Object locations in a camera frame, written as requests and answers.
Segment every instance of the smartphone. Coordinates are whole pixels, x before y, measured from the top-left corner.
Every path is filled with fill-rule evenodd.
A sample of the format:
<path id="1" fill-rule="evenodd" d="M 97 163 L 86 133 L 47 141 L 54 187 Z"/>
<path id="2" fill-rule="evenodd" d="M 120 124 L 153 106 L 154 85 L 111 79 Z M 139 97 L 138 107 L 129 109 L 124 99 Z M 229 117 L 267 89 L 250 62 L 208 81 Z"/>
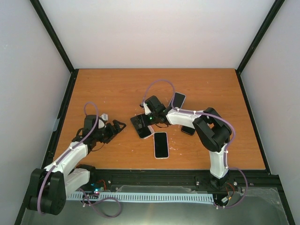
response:
<path id="1" fill-rule="evenodd" d="M 186 100 L 186 96 L 184 94 L 175 92 L 173 106 L 181 108 L 185 100 Z"/>
<path id="2" fill-rule="evenodd" d="M 131 123 L 141 139 L 145 139 L 154 133 L 153 128 L 150 125 L 147 126 L 147 124 L 149 124 L 147 119 L 148 118 L 145 114 L 140 114 L 130 118 Z"/>
<path id="3" fill-rule="evenodd" d="M 191 135 L 191 136 L 193 136 L 194 133 L 195 133 L 195 129 L 190 128 L 190 127 L 186 127 L 186 126 L 182 126 L 182 127 L 181 127 L 181 131 L 182 131 L 183 133 L 186 133 L 186 134 Z"/>
<path id="4" fill-rule="evenodd" d="M 154 157 L 169 158 L 169 145 L 166 132 L 154 133 Z"/>
<path id="5" fill-rule="evenodd" d="M 154 133 L 154 130 L 151 126 L 143 127 L 143 128 L 140 128 L 136 131 L 137 131 L 137 134 L 139 135 L 139 137 L 141 139 L 145 139 L 147 137 L 150 137 Z"/>

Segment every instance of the small white object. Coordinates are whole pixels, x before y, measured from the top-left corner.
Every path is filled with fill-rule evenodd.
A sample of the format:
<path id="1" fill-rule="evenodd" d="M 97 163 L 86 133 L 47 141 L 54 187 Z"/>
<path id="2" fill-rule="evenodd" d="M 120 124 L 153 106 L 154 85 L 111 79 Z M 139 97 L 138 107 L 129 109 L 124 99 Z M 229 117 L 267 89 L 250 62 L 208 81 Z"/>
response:
<path id="1" fill-rule="evenodd" d="M 143 102 L 143 106 L 144 106 L 144 109 L 145 109 L 145 114 L 148 115 L 151 113 L 151 110 L 148 108 L 148 106 L 146 105 L 145 102 Z"/>
<path id="2" fill-rule="evenodd" d="M 222 198 L 222 203 L 225 203 L 225 202 L 227 202 L 228 201 L 228 198 L 227 198 L 227 196 L 226 197 L 224 197 L 224 198 Z"/>

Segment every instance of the white robotic arm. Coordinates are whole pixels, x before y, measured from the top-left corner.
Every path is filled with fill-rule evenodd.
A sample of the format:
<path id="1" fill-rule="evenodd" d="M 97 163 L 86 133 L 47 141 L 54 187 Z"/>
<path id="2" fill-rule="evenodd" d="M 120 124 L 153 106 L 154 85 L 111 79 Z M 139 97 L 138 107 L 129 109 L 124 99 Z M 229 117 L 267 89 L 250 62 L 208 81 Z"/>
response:
<path id="1" fill-rule="evenodd" d="M 126 127 L 125 123 L 117 120 L 112 121 L 113 125 L 106 123 L 106 114 L 102 114 L 98 121 L 96 118 L 96 115 L 87 115 L 84 127 L 78 130 L 68 149 L 44 169 L 35 169 L 31 173 L 24 199 L 29 210 L 57 215 L 61 212 L 67 196 L 91 181 L 91 173 L 95 167 L 75 166 L 91 152 L 97 142 L 109 143 Z"/>
<path id="2" fill-rule="evenodd" d="M 190 114 L 180 112 L 174 109 L 171 109 L 166 118 L 169 123 L 172 125 L 183 125 L 189 128 L 195 129 L 193 122 L 196 118 L 199 118 L 201 115 Z M 220 152 L 209 151 L 210 153 L 210 173 L 218 179 L 224 177 L 228 172 L 228 167 L 224 164 L 226 158 L 224 151 L 226 149 L 227 143 L 223 145 Z"/>
<path id="3" fill-rule="evenodd" d="M 141 126 L 157 123 L 183 125 L 195 129 L 202 144 L 209 150 L 210 173 L 217 180 L 220 180 L 227 175 L 228 166 L 226 147 L 232 131 L 227 124 L 216 119 L 220 118 L 220 115 L 213 108 L 208 108 L 205 111 L 190 111 L 179 108 L 173 109 L 171 106 L 165 108 L 156 96 L 152 96 L 145 100 L 145 102 L 143 102 L 143 107 L 145 109 L 145 114 L 136 116 L 134 123 L 136 129 Z"/>

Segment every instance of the wooden table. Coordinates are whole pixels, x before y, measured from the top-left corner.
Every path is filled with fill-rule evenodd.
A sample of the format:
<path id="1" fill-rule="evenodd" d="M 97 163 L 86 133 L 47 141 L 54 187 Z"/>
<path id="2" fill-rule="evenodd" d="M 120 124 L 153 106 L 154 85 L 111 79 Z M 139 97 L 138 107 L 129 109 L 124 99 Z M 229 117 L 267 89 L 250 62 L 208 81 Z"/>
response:
<path id="1" fill-rule="evenodd" d="M 237 135 L 229 148 L 229 166 L 265 169 L 234 69 L 80 69 L 54 158 L 83 127 L 83 106 L 92 101 L 100 115 L 107 113 L 109 121 L 116 119 L 127 127 L 80 163 L 99 169 L 209 169 L 209 152 L 197 134 L 184 134 L 178 125 L 153 126 L 155 131 L 167 132 L 170 149 L 168 159 L 155 159 L 153 137 L 140 139 L 131 124 L 131 117 L 143 113 L 139 104 L 148 85 L 162 78 L 170 80 L 177 92 L 187 96 L 184 109 L 213 107 L 233 124 Z M 168 105 L 172 88 L 166 82 L 158 82 L 150 89 L 148 97 L 151 95 Z M 87 113 L 95 114 L 93 106 L 88 106 Z"/>

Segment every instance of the wire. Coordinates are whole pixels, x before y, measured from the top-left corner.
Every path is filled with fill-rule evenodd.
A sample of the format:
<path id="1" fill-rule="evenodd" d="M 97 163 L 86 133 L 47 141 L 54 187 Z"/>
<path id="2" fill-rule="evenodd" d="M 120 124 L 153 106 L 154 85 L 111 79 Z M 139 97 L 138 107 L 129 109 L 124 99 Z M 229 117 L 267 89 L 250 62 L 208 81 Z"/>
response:
<path id="1" fill-rule="evenodd" d="M 228 196 L 229 196 L 229 199 L 228 199 L 228 200 L 230 200 L 230 199 L 232 198 L 233 194 L 234 194 L 234 187 L 233 187 L 230 183 L 227 183 L 227 184 L 232 188 L 232 191 L 233 191 L 232 195 L 229 196 L 228 189 L 227 189 L 227 187 L 226 187 L 226 191 L 227 191 L 227 194 L 228 194 Z"/>
<path id="2" fill-rule="evenodd" d="M 105 143 L 103 143 L 103 145 L 100 148 L 98 148 L 96 150 L 92 150 L 92 151 L 98 151 L 98 150 L 102 149 L 104 145 L 105 145 Z"/>
<path id="3" fill-rule="evenodd" d="M 104 191 L 106 190 L 106 184 L 105 184 L 105 181 L 104 180 L 98 180 L 97 183 L 101 183 L 103 182 L 104 183 Z"/>
<path id="4" fill-rule="evenodd" d="M 169 127 L 169 125 L 167 125 L 166 127 L 160 127 L 159 125 L 155 124 L 155 126 L 157 126 L 158 128 L 167 128 Z"/>
<path id="5" fill-rule="evenodd" d="M 104 217 L 104 218 L 107 218 L 107 219 L 111 219 L 111 218 L 115 218 L 115 217 L 117 217 L 118 215 L 121 214 L 121 212 L 122 212 L 122 206 L 121 206 L 121 203 L 120 203 L 116 198 L 113 198 L 113 197 L 107 197 L 107 198 L 101 199 L 101 200 L 99 200 L 99 201 L 96 201 L 96 202 L 94 202 L 94 203 L 91 203 L 90 200 L 89 200 L 89 197 L 88 197 L 88 195 L 85 193 L 85 191 L 82 190 L 81 188 L 80 188 L 79 190 L 83 193 L 84 199 L 86 199 L 86 200 L 88 201 L 89 206 L 91 206 L 92 209 L 93 209 L 98 215 L 100 215 L 100 216 L 102 216 L 102 217 Z M 117 212 L 115 215 L 112 215 L 112 216 L 108 216 L 108 215 L 106 215 L 106 214 L 104 214 L 104 213 L 102 213 L 102 212 L 99 212 L 99 211 L 95 208 L 95 206 L 94 206 L 94 205 L 100 204 L 100 203 L 102 203 L 102 202 L 104 202 L 104 201 L 106 201 L 106 200 L 109 200 L 109 199 L 114 200 L 114 201 L 118 204 L 118 206 L 119 206 L 118 212 Z"/>
<path id="6" fill-rule="evenodd" d="M 85 141 L 85 139 L 87 139 L 87 138 L 89 137 L 89 135 L 94 131 L 94 129 L 95 129 L 96 125 L 97 125 L 98 118 L 99 118 L 99 111 L 98 111 L 98 108 L 97 108 L 97 106 L 95 105 L 95 103 L 93 103 L 93 102 L 87 102 L 87 103 L 84 105 L 84 108 L 83 108 L 84 114 L 85 114 L 85 115 L 87 115 L 87 113 L 86 113 L 86 106 L 87 106 L 88 104 L 93 105 L 93 106 L 95 107 L 95 109 L 96 109 L 96 120 L 95 120 L 95 124 L 94 124 L 94 126 L 92 127 L 92 129 L 89 131 L 89 133 L 88 133 L 88 134 L 87 134 L 80 142 L 78 142 L 77 144 L 75 144 L 75 145 L 72 147 L 72 149 L 77 148 L 81 143 L 83 143 L 83 142 Z M 57 159 L 56 166 L 57 166 L 57 165 L 58 165 L 58 164 L 59 164 L 59 163 L 60 163 L 60 162 L 61 162 L 61 161 L 62 161 L 62 160 L 70 153 L 70 152 L 72 152 L 72 149 L 69 148 L 69 149 L 68 149 L 61 157 L 59 157 L 59 158 Z M 43 191 L 44 191 L 46 182 L 47 182 L 47 180 L 48 180 L 48 178 L 49 178 L 51 172 L 55 169 L 56 166 L 54 165 L 54 166 L 52 166 L 52 167 L 50 168 L 50 170 L 48 171 L 48 173 L 46 174 L 46 176 L 45 176 L 45 178 L 44 178 L 44 180 L 43 180 L 43 182 L 42 182 L 41 188 L 40 188 L 39 193 L 38 193 L 38 197 L 37 197 L 37 211 L 38 211 L 38 213 L 39 213 L 40 215 L 44 215 L 44 214 L 45 214 L 45 213 L 43 213 L 43 212 L 41 211 L 41 199 L 42 199 L 42 194 L 43 194 Z"/>
<path id="7" fill-rule="evenodd" d="M 176 111 L 178 111 L 178 112 L 180 112 L 180 113 L 189 113 L 189 114 L 204 115 L 204 116 L 213 117 L 213 118 L 216 118 L 216 119 L 218 119 L 218 120 L 220 120 L 220 121 L 226 123 L 226 124 L 230 127 L 230 129 L 232 130 L 232 138 L 230 139 L 230 141 L 229 141 L 229 142 L 227 143 L 227 145 L 225 146 L 225 150 L 224 150 L 224 159 L 223 159 L 224 167 L 228 168 L 228 163 L 227 163 L 227 154 L 228 154 L 228 150 L 227 150 L 227 149 L 228 149 L 228 147 L 231 145 L 231 143 L 233 142 L 233 140 L 235 139 L 235 136 L 236 136 L 236 132 L 235 132 L 235 129 L 234 129 L 233 125 L 231 125 L 231 123 L 229 123 L 228 121 L 224 120 L 223 118 L 221 118 L 221 117 L 219 117 L 219 116 L 216 116 L 216 115 L 213 115 L 213 114 L 210 114 L 210 113 L 205 113 L 205 112 L 203 112 L 203 111 L 184 110 L 184 109 L 180 109 L 180 108 L 177 108 L 177 107 L 175 108 L 175 107 L 173 106 L 173 101 L 174 101 L 174 96 L 175 96 L 175 87 L 174 87 L 174 85 L 172 84 L 171 81 L 165 80 L 165 79 L 159 79 L 159 80 L 156 80 L 156 81 L 152 82 L 152 83 L 148 86 L 148 88 L 146 89 L 146 92 L 145 92 L 145 94 L 144 94 L 144 96 L 143 96 L 143 98 L 142 98 L 142 105 L 143 105 L 143 103 L 144 103 L 144 101 L 145 101 L 145 99 L 146 99 L 146 96 L 147 96 L 147 93 L 148 93 L 150 87 L 151 87 L 152 85 L 154 85 L 155 83 L 159 82 L 159 81 L 167 82 L 167 83 L 169 83 L 169 84 L 172 86 L 172 89 L 173 89 L 173 95 L 172 95 L 172 98 L 171 98 L 171 107 L 172 107 L 172 109 L 174 109 L 174 110 L 176 110 Z"/>
<path id="8" fill-rule="evenodd" d="M 248 181 L 247 181 L 247 178 L 246 178 L 245 174 L 243 173 L 243 171 L 240 170 L 240 169 L 237 168 L 237 167 L 231 167 L 231 168 L 229 168 L 229 169 L 230 169 L 230 170 L 233 170 L 233 169 L 238 170 L 238 171 L 242 174 L 242 176 L 243 176 L 243 178 L 244 178 L 244 180 L 245 180 L 246 189 L 245 189 L 244 195 L 241 197 L 241 199 L 240 199 L 237 203 L 235 203 L 235 204 L 233 204 L 233 205 L 231 205 L 231 206 L 226 206 L 226 207 L 225 207 L 226 209 L 232 208 L 232 207 L 237 206 L 238 204 L 240 204 L 240 203 L 244 200 L 244 198 L 246 197 L 246 193 L 247 193 L 247 191 L 248 191 Z"/>

